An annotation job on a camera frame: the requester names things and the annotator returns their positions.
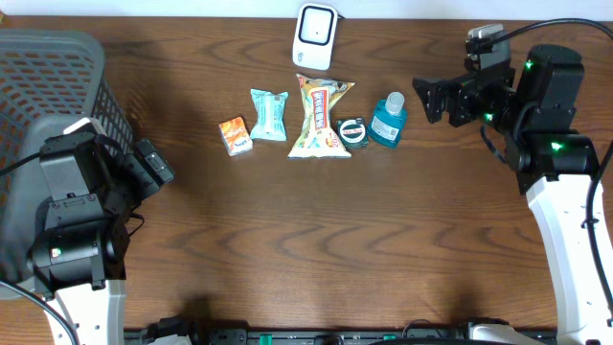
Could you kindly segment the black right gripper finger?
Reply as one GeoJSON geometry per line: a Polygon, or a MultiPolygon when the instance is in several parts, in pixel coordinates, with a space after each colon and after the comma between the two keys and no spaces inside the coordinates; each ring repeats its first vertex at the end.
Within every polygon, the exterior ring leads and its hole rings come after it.
{"type": "Polygon", "coordinates": [[[430,88],[423,90],[421,100],[426,118],[430,124],[439,122],[447,110],[447,101],[451,96],[449,88],[430,88]]]}
{"type": "Polygon", "coordinates": [[[450,96],[460,90],[460,84],[454,79],[414,78],[413,87],[418,93],[430,96],[450,96]]]}

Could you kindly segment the blue mouthwash bottle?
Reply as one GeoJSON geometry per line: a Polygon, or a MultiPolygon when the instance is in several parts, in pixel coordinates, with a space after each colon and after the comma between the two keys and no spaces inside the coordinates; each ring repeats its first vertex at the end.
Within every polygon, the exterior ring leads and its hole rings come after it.
{"type": "Polygon", "coordinates": [[[367,127],[368,135],[375,142],[391,149],[397,147],[408,118],[404,101],[400,92],[392,92],[385,100],[377,102],[373,118],[367,127]]]}

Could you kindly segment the small green round-logo box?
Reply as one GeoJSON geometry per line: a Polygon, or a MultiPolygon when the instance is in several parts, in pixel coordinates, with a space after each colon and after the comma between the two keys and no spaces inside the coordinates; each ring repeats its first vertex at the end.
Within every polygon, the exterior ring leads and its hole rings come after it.
{"type": "Polygon", "coordinates": [[[337,133],[346,149],[362,149],[369,144],[367,127],[361,117],[338,120],[337,133]]]}

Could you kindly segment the small orange packet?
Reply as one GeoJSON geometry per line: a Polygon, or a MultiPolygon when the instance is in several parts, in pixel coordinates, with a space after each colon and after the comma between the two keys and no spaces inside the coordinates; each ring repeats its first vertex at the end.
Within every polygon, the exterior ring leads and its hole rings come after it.
{"type": "Polygon", "coordinates": [[[241,117],[223,122],[218,127],[230,156],[245,153],[253,148],[253,141],[241,117]]]}

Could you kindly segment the yellow snack bag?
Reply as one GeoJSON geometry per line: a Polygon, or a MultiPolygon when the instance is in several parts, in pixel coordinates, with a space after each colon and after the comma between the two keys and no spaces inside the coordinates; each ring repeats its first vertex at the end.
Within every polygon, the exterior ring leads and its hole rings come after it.
{"type": "Polygon", "coordinates": [[[331,124],[330,112],[354,82],[312,79],[297,73],[305,118],[288,159],[351,158],[331,124]]]}

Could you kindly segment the teal snack pack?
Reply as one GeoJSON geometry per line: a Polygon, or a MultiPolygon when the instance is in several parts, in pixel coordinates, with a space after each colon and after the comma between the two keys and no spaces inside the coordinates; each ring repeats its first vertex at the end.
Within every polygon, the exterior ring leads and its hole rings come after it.
{"type": "Polygon", "coordinates": [[[273,94],[270,91],[252,89],[251,97],[257,111],[257,121],[250,137],[258,140],[286,141],[284,107],[288,93],[273,94]]]}

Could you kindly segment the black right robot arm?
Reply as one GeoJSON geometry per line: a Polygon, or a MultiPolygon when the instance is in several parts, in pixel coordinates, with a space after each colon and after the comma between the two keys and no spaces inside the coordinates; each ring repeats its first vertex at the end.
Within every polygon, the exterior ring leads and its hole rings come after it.
{"type": "Polygon", "coordinates": [[[427,120],[444,113],[460,127],[476,120],[503,135],[500,154],[537,222],[554,286],[559,344],[612,341],[612,244],[602,202],[600,160],[572,129],[584,76],[581,56],[536,45],[519,81],[510,62],[452,80],[414,79],[427,120]]]}

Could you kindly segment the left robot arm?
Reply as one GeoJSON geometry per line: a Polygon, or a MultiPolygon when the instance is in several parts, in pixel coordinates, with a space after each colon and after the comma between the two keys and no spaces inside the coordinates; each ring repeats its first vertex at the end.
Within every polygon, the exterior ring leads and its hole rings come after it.
{"type": "Polygon", "coordinates": [[[29,266],[54,341],[121,344],[132,235],[126,225],[174,171],[148,139],[125,149],[87,131],[49,138],[39,154],[51,195],[29,266]]]}

